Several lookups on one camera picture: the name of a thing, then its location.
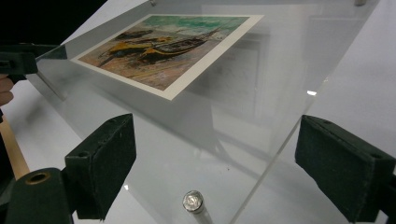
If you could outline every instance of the black clamp body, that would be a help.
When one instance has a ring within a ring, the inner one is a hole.
[[[295,160],[349,222],[396,218],[396,160],[338,125],[302,116]]]
[[[19,179],[5,223],[71,224],[75,211],[80,219],[105,219],[135,158],[132,114],[110,119],[65,156],[62,171],[45,168]]]

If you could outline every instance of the boat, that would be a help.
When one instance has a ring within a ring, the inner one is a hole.
[[[98,64],[98,67],[105,65],[114,58],[122,58],[128,55],[142,53],[147,48],[152,47],[154,44],[165,43],[175,39],[172,36],[159,36],[153,38],[145,38],[137,41],[123,41],[112,47],[111,49],[105,51],[99,58],[106,56],[107,58]]]
[[[142,37],[143,35],[149,35],[152,32],[153,32],[152,30],[124,32],[120,35],[117,35],[116,38],[114,38],[114,40],[125,40],[125,39],[139,38],[139,37]]]
[[[143,63],[156,63],[187,53],[206,43],[209,37],[218,30],[219,28],[205,34],[195,35],[168,44],[153,45],[147,48],[137,60]]]

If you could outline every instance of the printed photograph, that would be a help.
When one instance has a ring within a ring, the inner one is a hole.
[[[172,100],[261,17],[148,15],[72,61]]]

